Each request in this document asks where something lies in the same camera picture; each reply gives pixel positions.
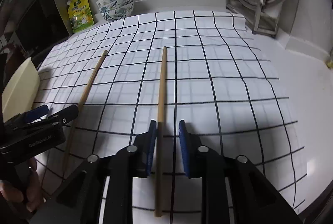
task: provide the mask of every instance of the yellow sauce packet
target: yellow sauce packet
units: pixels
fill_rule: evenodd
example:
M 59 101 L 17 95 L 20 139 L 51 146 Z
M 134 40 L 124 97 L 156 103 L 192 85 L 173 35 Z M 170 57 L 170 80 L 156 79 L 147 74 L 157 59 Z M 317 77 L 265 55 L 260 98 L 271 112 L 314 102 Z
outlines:
M 72 0 L 69 5 L 68 15 L 74 33 L 94 25 L 88 0 Z

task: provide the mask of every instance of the human hand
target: human hand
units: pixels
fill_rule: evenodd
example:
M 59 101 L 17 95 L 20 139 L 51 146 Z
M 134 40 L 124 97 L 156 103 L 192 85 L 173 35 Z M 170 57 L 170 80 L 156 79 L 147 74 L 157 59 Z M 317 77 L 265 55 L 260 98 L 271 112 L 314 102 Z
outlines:
M 36 159 L 33 157 L 29 159 L 27 162 L 28 165 L 31 167 L 31 175 L 29 177 L 29 185 L 26 191 L 26 195 L 28 198 L 28 203 L 26 204 L 26 206 L 29 212 L 33 212 L 40 205 L 44 203 L 44 200 L 42 196 L 41 186 L 39 183 L 39 177 L 36 172 L 37 169 Z M 0 182 L 0 192 L 7 201 L 11 202 L 23 201 L 22 192 L 6 182 Z

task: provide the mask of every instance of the chopstick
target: chopstick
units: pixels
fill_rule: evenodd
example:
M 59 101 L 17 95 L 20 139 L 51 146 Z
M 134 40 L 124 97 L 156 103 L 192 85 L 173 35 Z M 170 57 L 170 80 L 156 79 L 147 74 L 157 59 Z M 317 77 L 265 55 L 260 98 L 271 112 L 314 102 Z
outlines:
M 165 76 L 167 71 L 167 47 L 163 47 L 161 73 L 159 80 L 159 104 L 157 111 L 156 140 L 156 182 L 155 182 L 155 216 L 162 216 L 162 140 L 164 131 Z
M 79 105 L 78 105 L 79 115 L 80 115 L 80 111 L 81 111 L 83 105 L 85 104 L 85 102 L 87 100 L 87 97 L 88 97 L 89 92 L 90 92 L 90 88 L 91 88 L 91 86 L 92 86 L 92 84 L 94 82 L 96 74 L 97 74 L 99 68 L 101 67 L 101 65 L 102 65 L 102 63 L 103 63 L 103 61 L 104 61 L 107 53 L 108 53 L 108 51 L 104 50 L 102 56 L 100 57 L 99 61 L 97 62 L 96 66 L 94 68 L 94 71 L 92 72 L 92 74 L 91 74 L 91 76 L 89 78 L 89 81 L 88 81 L 87 85 L 84 88 L 84 91 L 83 91 L 83 93 L 81 95 L 81 99 L 80 99 Z M 65 172 L 65 170 L 67 168 L 69 151 L 71 149 L 71 144 L 72 144 L 72 141 L 73 141 L 73 136 L 74 136 L 74 131 L 75 131 L 75 127 L 76 127 L 77 118 L 73 121 L 72 126 L 71 126 L 71 130 L 70 130 L 70 133 L 69 133 L 69 136 L 67 138 L 67 144 L 66 144 L 66 149 L 65 149 L 65 152 L 64 152 L 63 166 L 62 166 L 63 173 Z

